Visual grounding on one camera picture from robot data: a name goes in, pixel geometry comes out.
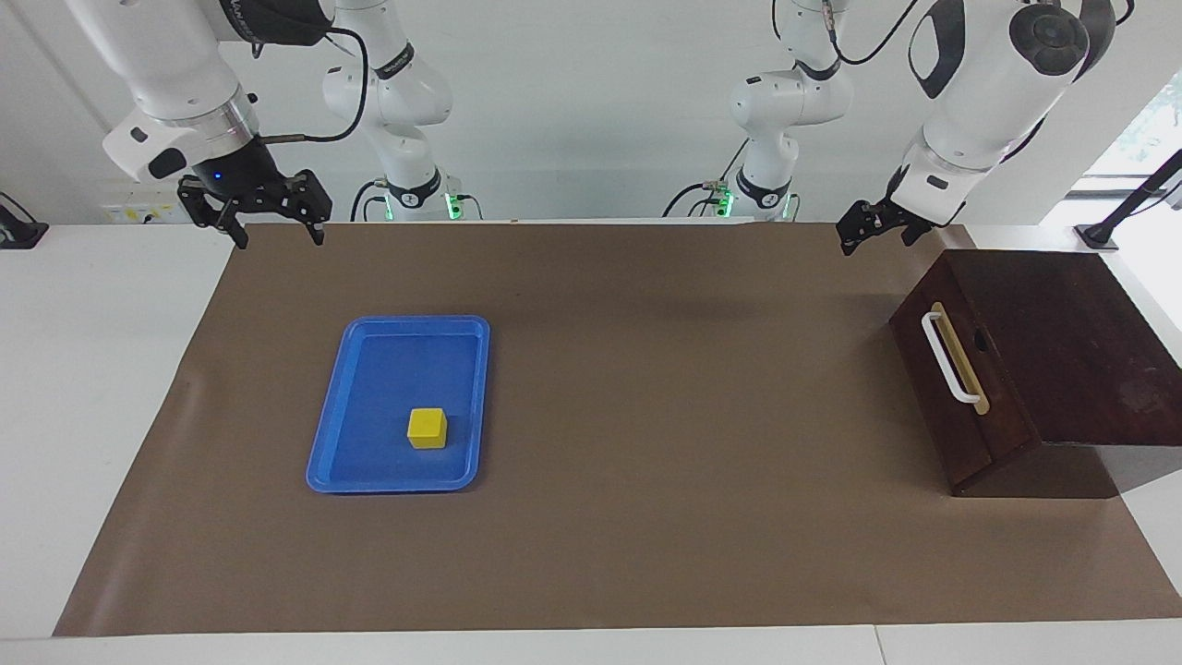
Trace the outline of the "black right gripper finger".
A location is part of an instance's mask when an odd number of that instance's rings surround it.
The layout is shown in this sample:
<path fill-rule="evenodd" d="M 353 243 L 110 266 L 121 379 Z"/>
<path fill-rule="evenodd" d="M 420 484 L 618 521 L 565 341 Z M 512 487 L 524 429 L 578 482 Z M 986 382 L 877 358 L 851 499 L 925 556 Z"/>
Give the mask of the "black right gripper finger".
<path fill-rule="evenodd" d="M 313 170 L 299 170 L 284 180 L 280 214 L 303 224 L 316 246 L 324 245 L 325 224 L 331 219 L 332 207 L 332 198 Z"/>
<path fill-rule="evenodd" d="M 212 228 L 228 236 L 239 249 L 246 249 L 249 237 L 240 224 L 236 200 L 225 202 L 220 208 L 212 206 L 212 193 L 199 178 L 181 178 L 177 184 L 177 197 L 188 214 L 190 222 L 199 228 Z"/>

